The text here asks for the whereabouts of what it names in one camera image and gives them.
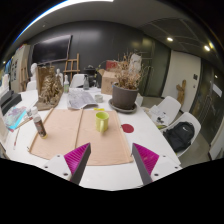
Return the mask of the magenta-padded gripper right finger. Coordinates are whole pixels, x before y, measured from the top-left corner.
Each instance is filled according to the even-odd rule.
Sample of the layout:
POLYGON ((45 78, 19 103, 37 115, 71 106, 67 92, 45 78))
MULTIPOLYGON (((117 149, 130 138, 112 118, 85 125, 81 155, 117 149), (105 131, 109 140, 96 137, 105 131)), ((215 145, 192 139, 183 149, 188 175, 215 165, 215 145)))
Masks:
POLYGON ((144 186, 181 170, 168 156, 158 155, 136 143, 132 145, 132 155, 144 186))

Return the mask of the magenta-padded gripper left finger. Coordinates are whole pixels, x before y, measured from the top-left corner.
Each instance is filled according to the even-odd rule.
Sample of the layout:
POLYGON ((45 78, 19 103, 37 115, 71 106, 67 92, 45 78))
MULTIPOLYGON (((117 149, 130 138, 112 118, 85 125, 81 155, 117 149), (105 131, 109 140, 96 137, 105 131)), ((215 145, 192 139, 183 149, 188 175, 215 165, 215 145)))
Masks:
POLYGON ((57 154, 43 165, 43 169, 78 185, 91 154, 91 144, 87 143, 62 155, 57 154))

